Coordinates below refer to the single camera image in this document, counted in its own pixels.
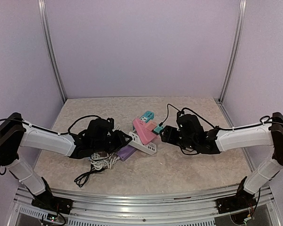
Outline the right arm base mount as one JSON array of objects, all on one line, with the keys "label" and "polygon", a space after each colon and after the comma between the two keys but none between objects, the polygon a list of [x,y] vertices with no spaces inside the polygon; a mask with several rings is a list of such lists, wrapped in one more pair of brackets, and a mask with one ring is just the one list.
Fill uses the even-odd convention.
[{"label": "right arm base mount", "polygon": [[216,205],[219,214],[242,210],[256,205],[256,199],[253,197],[246,198],[242,196],[227,196],[216,200]]}]

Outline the teal plug adapter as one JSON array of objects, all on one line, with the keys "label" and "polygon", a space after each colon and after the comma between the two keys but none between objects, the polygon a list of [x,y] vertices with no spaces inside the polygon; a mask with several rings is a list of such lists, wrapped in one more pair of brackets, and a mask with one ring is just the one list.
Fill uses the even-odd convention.
[{"label": "teal plug adapter", "polygon": [[158,125],[156,128],[153,129],[153,133],[155,133],[156,135],[160,134],[160,131],[163,130],[164,126],[163,125]]}]

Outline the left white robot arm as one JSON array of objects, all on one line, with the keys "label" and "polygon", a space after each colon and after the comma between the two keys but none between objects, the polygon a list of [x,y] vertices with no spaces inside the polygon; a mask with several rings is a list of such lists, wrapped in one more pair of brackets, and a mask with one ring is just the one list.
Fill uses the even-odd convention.
[{"label": "left white robot arm", "polygon": [[112,118],[92,115],[87,129],[79,134],[59,133],[23,120],[20,113],[0,119],[0,166],[9,170],[44,208],[50,210],[58,204],[47,181],[37,175],[20,156],[20,147],[32,147],[64,155],[70,159],[91,157],[94,153],[112,154],[127,146],[132,137],[114,128]]}]

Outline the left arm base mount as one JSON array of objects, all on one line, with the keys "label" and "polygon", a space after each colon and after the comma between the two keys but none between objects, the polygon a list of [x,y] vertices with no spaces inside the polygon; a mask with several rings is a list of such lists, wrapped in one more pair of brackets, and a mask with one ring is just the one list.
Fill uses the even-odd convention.
[{"label": "left arm base mount", "polygon": [[34,198],[32,200],[32,205],[40,209],[69,215],[73,206],[73,202],[74,201],[71,199],[62,197],[53,197],[49,201],[40,201],[37,198]]}]

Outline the pink triangular power strip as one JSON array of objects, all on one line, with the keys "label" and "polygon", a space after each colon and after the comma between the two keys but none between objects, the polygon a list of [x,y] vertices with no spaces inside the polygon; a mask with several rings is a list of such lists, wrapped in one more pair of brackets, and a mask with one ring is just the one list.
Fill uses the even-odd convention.
[{"label": "pink triangular power strip", "polygon": [[144,145],[147,145],[148,143],[150,143],[157,136],[152,131],[147,130],[146,129],[146,123],[141,121],[138,118],[135,118],[133,120],[133,126],[134,126],[134,128],[137,132],[137,135],[139,136],[141,142]]}]

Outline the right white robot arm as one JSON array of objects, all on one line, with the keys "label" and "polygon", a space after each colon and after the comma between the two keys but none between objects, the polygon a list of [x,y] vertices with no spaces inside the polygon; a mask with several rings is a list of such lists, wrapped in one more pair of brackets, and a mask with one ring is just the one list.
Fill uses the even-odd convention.
[{"label": "right white robot arm", "polygon": [[273,154],[246,176],[240,183],[232,205],[242,209],[256,192],[283,169],[283,115],[275,112],[263,116],[259,123],[230,129],[214,126],[205,131],[194,114],[178,113],[177,128],[165,126],[159,133],[161,141],[175,145],[184,151],[197,154],[219,154],[236,148],[271,146]]}]

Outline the pink plug adapter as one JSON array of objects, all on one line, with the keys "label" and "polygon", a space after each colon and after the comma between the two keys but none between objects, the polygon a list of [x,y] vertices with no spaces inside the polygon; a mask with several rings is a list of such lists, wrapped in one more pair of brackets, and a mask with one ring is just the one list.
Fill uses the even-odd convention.
[{"label": "pink plug adapter", "polygon": [[157,127],[157,123],[153,121],[149,121],[146,123],[146,129],[149,131],[153,131]]}]

